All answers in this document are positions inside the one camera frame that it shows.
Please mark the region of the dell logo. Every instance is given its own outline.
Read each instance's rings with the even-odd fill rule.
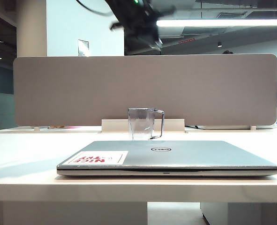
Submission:
[[[166,147],[157,147],[157,148],[151,148],[152,151],[170,151],[172,150],[171,148],[166,148]]]

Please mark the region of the glass wall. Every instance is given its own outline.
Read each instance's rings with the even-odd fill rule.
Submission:
[[[16,127],[14,119],[13,61],[16,28],[0,19],[0,129]]]

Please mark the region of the clear plastic mug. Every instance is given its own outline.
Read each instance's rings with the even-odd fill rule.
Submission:
[[[153,136],[155,113],[162,114],[161,134],[159,136]],[[129,108],[128,126],[130,138],[132,138],[132,140],[148,140],[161,137],[164,129],[164,120],[165,113],[162,110],[152,108]]]

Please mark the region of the black cable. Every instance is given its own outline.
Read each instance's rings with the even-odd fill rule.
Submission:
[[[90,9],[88,8],[87,6],[85,6],[82,2],[80,2],[79,0],[76,0],[81,6],[83,6],[84,8],[86,8],[88,11],[92,12],[92,13],[95,13],[95,14],[98,14],[98,15],[101,15],[101,16],[111,16],[113,15],[113,12],[108,12],[108,13],[101,13],[101,12],[98,12],[98,11],[95,11],[93,9]]]
[[[189,127],[189,128],[199,129],[199,127],[198,127],[198,126],[189,126],[189,125],[185,125],[185,127],[186,127],[186,128],[188,128],[188,127]]]

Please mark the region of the desk leg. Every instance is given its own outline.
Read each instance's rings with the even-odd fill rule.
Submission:
[[[147,225],[146,202],[3,202],[1,225]]]

